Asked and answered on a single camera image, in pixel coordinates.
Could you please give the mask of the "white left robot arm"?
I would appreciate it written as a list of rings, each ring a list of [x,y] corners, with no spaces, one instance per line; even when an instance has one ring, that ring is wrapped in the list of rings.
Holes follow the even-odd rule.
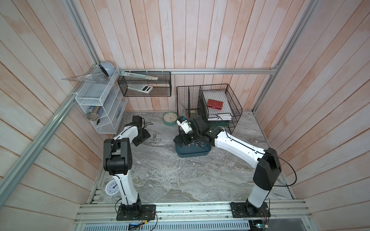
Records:
[[[141,200],[134,187],[131,176],[133,156],[131,144],[140,137],[142,126],[138,123],[125,125],[122,132],[112,139],[104,141],[103,168],[113,180],[105,187],[109,196],[119,194],[120,205],[117,209],[117,220],[138,220],[143,217]]]

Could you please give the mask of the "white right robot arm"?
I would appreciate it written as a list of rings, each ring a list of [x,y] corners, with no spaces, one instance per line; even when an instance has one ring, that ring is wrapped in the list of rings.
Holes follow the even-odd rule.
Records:
[[[189,146],[193,142],[203,142],[205,144],[226,150],[239,157],[254,168],[254,186],[249,197],[244,203],[231,202],[230,208],[234,218],[265,218],[271,217],[268,203],[265,202],[275,183],[281,174],[282,160],[275,149],[257,148],[251,144],[243,142],[226,131],[210,128],[204,133],[194,131],[181,133],[174,138],[174,143],[180,147]]]

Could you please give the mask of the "teal plastic storage box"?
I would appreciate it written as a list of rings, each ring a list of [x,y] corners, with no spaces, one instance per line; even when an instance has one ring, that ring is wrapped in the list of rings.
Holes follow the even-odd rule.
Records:
[[[184,145],[182,147],[175,144],[176,153],[180,158],[206,156],[211,149],[211,145],[201,144],[200,142],[191,143],[190,146]]]

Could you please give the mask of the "green round clock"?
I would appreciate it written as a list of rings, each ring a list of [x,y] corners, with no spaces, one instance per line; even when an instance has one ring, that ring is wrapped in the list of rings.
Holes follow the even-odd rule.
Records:
[[[162,117],[163,123],[167,126],[173,126],[177,124],[178,114],[176,112],[166,112]]]

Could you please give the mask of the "white calculator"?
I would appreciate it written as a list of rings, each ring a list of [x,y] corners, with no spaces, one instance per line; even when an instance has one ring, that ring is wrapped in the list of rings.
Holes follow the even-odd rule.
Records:
[[[145,84],[131,84],[128,85],[128,89],[140,93],[149,94],[153,90],[153,87]]]

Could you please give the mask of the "white alarm clock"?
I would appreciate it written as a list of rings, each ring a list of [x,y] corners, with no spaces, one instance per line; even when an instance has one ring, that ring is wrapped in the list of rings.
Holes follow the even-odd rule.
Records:
[[[115,179],[109,181],[105,186],[105,193],[108,196],[114,196],[119,192],[119,186]]]

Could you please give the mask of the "clear triangle ruler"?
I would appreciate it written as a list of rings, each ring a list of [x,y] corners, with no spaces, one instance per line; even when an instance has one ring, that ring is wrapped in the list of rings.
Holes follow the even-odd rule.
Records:
[[[88,82],[94,84],[107,84],[110,81],[110,77],[107,77],[104,73],[91,73],[86,75],[80,75],[75,77],[63,78],[62,80],[75,81],[75,82]]]

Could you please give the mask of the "grey round speaker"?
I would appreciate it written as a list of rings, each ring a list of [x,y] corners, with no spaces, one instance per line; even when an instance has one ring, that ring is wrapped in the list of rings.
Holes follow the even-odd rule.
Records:
[[[115,73],[115,67],[109,61],[101,62],[99,68],[107,77],[112,77]]]

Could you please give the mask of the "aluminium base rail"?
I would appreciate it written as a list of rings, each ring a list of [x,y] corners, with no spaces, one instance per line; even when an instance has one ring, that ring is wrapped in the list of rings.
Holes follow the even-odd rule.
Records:
[[[116,204],[80,206],[74,231],[316,231],[303,200],[267,200],[255,217],[245,217],[242,202],[157,203],[153,215],[118,221]]]

